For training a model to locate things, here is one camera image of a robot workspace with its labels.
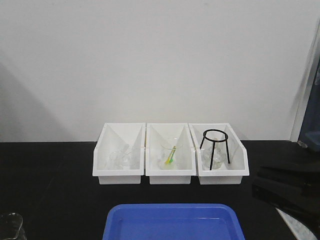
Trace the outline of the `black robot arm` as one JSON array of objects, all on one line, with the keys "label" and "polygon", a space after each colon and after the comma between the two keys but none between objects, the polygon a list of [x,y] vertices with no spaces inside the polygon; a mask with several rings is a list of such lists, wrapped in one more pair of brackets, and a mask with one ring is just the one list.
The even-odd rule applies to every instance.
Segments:
[{"label": "black robot arm", "polygon": [[261,166],[252,196],[281,210],[320,238],[320,164],[283,163]]}]

